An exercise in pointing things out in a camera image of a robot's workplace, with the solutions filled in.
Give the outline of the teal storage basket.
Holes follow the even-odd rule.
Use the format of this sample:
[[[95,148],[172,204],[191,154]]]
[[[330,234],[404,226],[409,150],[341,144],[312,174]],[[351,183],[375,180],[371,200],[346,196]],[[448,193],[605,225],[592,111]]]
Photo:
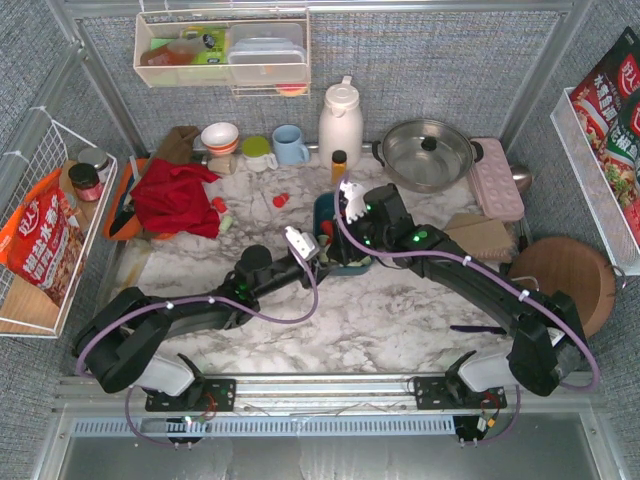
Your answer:
[[[318,237],[323,235],[322,223],[332,220],[334,217],[333,193],[326,192],[321,194],[314,202],[313,207],[313,235]],[[333,267],[329,273],[333,277],[354,277],[367,273],[371,266],[371,259],[365,258],[364,264],[355,266],[342,266],[333,263]]]

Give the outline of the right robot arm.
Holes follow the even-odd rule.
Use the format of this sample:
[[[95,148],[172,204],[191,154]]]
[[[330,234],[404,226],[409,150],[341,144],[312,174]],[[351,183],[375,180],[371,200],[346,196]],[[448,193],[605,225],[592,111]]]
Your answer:
[[[600,368],[569,295],[528,290],[438,228],[415,224],[393,183],[368,190],[343,175],[334,207],[337,227],[355,249],[446,286],[496,321],[512,339],[506,361],[518,385],[541,397],[557,387],[597,389]]]

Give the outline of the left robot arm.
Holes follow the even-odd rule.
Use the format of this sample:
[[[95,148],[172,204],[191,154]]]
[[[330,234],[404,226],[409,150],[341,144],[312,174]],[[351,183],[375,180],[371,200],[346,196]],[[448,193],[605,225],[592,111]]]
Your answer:
[[[76,372],[93,376],[107,393],[139,387],[151,412],[233,407],[222,385],[206,377],[184,354],[172,360],[158,349],[187,333],[230,330],[262,318],[260,298],[293,282],[315,290],[329,269],[319,260],[316,238],[286,228],[286,256],[275,260],[262,245],[246,248],[223,283],[200,295],[161,298],[137,287],[121,291],[76,336]]]

